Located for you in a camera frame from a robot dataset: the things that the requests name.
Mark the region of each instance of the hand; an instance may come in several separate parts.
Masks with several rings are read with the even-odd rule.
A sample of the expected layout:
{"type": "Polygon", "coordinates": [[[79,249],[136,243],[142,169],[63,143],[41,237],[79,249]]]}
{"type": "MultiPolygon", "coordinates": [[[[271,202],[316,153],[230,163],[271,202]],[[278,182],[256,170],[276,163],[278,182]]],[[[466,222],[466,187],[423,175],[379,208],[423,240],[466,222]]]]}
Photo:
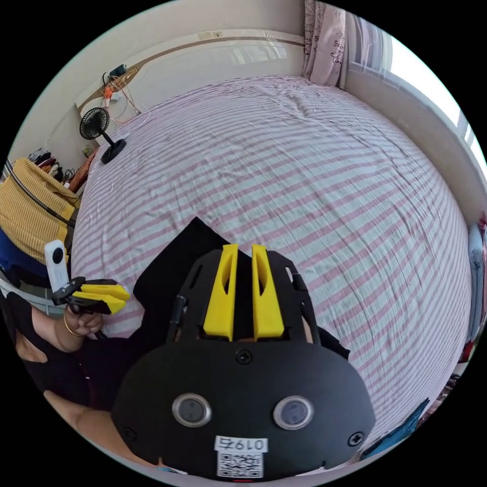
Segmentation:
{"type": "Polygon", "coordinates": [[[69,329],[77,335],[86,336],[90,333],[96,333],[103,327],[103,315],[99,313],[76,315],[67,306],[64,317],[69,329]]]}

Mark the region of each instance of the window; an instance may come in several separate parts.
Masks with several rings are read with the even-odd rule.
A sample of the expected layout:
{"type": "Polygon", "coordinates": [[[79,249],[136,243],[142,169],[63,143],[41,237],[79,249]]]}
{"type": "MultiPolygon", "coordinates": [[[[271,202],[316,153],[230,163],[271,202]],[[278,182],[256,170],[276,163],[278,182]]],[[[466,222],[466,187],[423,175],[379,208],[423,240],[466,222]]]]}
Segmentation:
{"type": "Polygon", "coordinates": [[[438,77],[397,39],[366,20],[347,17],[349,69],[367,71],[406,89],[429,105],[458,137],[463,138],[487,179],[487,164],[477,137],[453,96],[438,77]]]}

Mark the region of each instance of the striped bed sheet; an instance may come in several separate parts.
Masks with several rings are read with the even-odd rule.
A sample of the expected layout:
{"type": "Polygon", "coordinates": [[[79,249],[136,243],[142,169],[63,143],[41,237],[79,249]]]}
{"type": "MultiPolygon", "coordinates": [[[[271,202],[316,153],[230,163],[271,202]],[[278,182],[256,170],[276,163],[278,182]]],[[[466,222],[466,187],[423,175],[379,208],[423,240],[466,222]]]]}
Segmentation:
{"type": "MultiPolygon", "coordinates": [[[[318,325],[351,350],[377,422],[399,425],[450,377],[468,331],[468,232],[440,174],[393,123],[298,77],[213,84],[123,127],[124,151],[92,163],[73,275],[131,292],[191,221],[251,254],[266,245],[303,275],[318,325]]],[[[133,298],[107,318],[129,336],[133,298]]]]}

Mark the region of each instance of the yellow towel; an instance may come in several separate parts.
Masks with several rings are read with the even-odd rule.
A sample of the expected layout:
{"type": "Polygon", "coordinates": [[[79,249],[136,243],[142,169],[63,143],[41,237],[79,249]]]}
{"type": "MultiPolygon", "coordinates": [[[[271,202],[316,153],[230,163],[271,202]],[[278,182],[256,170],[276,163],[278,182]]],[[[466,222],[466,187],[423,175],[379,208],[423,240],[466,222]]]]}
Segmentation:
{"type": "MultiPolygon", "coordinates": [[[[28,159],[15,161],[14,174],[44,205],[69,220],[79,198],[28,159]]],[[[0,227],[20,250],[45,264],[44,246],[65,241],[67,225],[51,216],[8,176],[0,185],[0,227]]]]}

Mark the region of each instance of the desk fan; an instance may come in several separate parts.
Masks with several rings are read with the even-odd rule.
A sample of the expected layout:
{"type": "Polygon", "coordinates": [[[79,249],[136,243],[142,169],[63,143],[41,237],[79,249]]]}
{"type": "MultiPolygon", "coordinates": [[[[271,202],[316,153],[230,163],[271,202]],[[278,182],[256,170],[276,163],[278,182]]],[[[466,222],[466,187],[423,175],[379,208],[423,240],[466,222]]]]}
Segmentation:
{"type": "Polygon", "coordinates": [[[92,108],[91,110],[87,111],[80,123],[81,137],[88,141],[92,141],[102,135],[103,138],[110,144],[110,147],[101,157],[103,164],[108,164],[112,159],[115,159],[115,157],[122,152],[122,149],[127,144],[124,139],[113,142],[113,140],[108,137],[105,130],[108,128],[109,123],[110,114],[102,107],[92,108]]]}

